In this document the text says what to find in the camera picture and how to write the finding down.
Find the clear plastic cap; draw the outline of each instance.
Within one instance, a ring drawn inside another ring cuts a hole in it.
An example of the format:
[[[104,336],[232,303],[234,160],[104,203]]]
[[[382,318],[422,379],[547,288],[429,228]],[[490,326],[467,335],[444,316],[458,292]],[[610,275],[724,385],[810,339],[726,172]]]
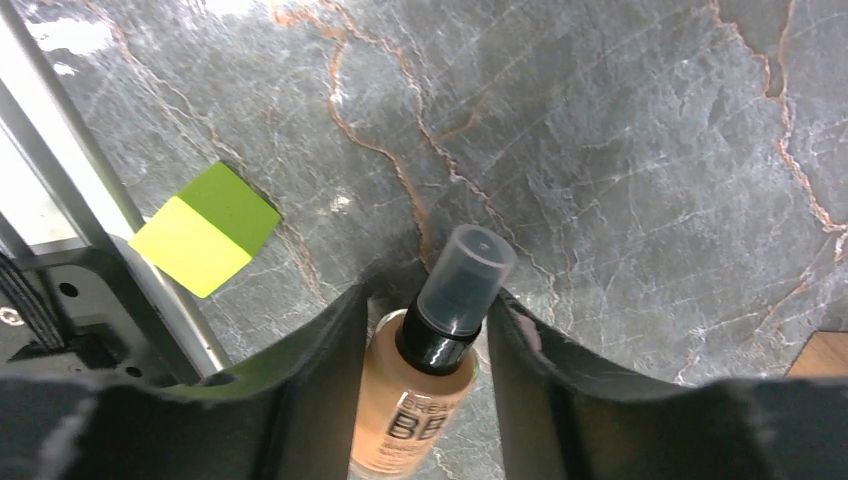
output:
[[[515,251],[494,232],[457,227],[418,294],[418,312],[442,333],[477,332],[515,261]]]

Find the yellow-green sticky note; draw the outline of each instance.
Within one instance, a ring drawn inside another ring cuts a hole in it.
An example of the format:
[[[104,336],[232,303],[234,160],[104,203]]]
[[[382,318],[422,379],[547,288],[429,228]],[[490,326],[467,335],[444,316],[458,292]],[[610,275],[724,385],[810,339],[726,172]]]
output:
[[[223,163],[168,200],[130,246],[204,298],[244,268],[280,214]]]

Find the bb cream bottle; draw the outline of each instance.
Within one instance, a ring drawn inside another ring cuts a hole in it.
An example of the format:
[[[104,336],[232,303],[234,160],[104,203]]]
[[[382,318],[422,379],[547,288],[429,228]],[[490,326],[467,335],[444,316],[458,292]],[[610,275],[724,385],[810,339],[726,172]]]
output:
[[[516,255],[474,225],[454,230],[406,310],[380,322],[365,353],[351,467],[369,479],[417,468],[477,375],[471,343]]]

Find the gray marble surface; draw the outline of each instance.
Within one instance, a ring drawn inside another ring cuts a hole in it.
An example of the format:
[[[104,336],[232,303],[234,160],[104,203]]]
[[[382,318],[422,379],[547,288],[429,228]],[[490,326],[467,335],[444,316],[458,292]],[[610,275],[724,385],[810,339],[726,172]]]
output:
[[[200,302],[236,359],[363,269],[408,298],[466,222],[542,318],[665,380],[779,375],[848,319],[843,0],[18,6],[144,213],[223,159],[284,215]],[[416,478],[500,464],[484,368]]]

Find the black bottle neck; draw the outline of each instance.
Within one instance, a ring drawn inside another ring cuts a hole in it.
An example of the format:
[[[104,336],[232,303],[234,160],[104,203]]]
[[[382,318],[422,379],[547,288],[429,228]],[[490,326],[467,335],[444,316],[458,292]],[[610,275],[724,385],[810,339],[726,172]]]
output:
[[[416,298],[397,330],[395,344],[401,357],[416,370],[428,375],[445,376],[459,369],[471,343],[480,334],[480,328],[464,337],[442,333],[421,316]]]

